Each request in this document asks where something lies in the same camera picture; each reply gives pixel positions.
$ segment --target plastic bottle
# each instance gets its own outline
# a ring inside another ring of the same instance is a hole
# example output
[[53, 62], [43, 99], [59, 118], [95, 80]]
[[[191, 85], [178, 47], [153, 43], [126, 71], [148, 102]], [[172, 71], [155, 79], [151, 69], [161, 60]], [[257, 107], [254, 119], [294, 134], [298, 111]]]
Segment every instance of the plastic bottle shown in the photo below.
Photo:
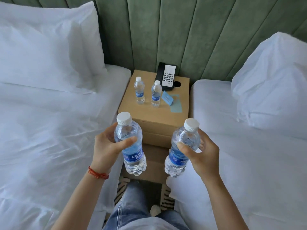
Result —
[[141, 77], [136, 77], [136, 82], [134, 83], [135, 95], [136, 95], [136, 102], [138, 104], [143, 104], [145, 102], [144, 96], [144, 82], [142, 81]]
[[129, 112], [119, 113], [116, 119], [118, 125], [114, 131], [115, 142], [132, 136], [138, 138], [132, 146], [122, 151], [127, 172], [138, 176], [146, 169], [146, 157], [142, 149], [142, 129], [139, 124], [132, 120]]
[[164, 170], [171, 177], [178, 177], [186, 167], [188, 158], [178, 149], [177, 143], [182, 142], [194, 151], [201, 143], [197, 132], [199, 123], [195, 119], [187, 119], [182, 127], [174, 131], [172, 136], [172, 148], [164, 163]]
[[151, 87], [151, 104], [154, 107], [158, 107], [160, 105], [160, 96], [162, 93], [162, 86], [160, 85], [160, 81], [154, 81], [154, 85]]

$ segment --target jeans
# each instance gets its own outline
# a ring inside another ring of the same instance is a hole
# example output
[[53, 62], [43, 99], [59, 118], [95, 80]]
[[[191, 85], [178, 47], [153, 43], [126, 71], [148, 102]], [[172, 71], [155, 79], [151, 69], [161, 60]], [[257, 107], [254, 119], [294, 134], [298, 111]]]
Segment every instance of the jeans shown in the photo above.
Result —
[[[115, 230], [134, 220], [151, 217], [141, 185], [137, 181], [127, 184], [126, 191], [115, 206], [103, 230]], [[159, 217], [179, 230], [189, 230], [181, 215], [174, 210], [166, 210]]]

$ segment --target white shirt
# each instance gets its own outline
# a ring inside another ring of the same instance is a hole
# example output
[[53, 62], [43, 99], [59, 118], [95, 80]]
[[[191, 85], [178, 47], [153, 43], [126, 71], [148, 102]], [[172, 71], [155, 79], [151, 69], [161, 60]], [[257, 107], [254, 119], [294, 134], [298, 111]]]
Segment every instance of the white shirt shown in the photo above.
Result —
[[178, 230], [178, 228], [169, 224], [158, 217], [148, 217], [134, 220], [118, 230]]

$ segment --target forearm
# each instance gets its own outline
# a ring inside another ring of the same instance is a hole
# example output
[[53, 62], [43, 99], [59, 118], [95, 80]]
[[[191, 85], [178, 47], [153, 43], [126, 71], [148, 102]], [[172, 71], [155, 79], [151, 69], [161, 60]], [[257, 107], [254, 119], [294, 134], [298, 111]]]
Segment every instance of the forearm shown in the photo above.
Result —
[[86, 230], [103, 183], [86, 173], [51, 230]]
[[218, 177], [205, 185], [218, 230], [248, 230], [222, 179]]

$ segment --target pillowcase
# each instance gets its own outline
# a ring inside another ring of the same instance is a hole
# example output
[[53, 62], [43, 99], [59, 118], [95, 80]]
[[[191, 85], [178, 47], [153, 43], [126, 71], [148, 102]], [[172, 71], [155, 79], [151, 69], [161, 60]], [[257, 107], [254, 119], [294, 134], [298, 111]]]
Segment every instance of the pillowcase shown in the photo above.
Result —
[[81, 27], [85, 59], [93, 75], [107, 76], [94, 3], [77, 8], [39, 8], [0, 2], [0, 19], [28, 25], [74, 21]]
[[275, 33], [259, 44], [233, 77], [233, 97], [239, 99], [244, 92], [257, 88], [279, 69], [294, 63], [307, 66], [307, 44], [288, 34]]
[[238, 120], [307, 139], [307, 44], [276, 33], [262, 42], [231, 84]]
[[92, 74], [75, 22], [26, 25], [0, 19], [0, 82], [91, 93]]

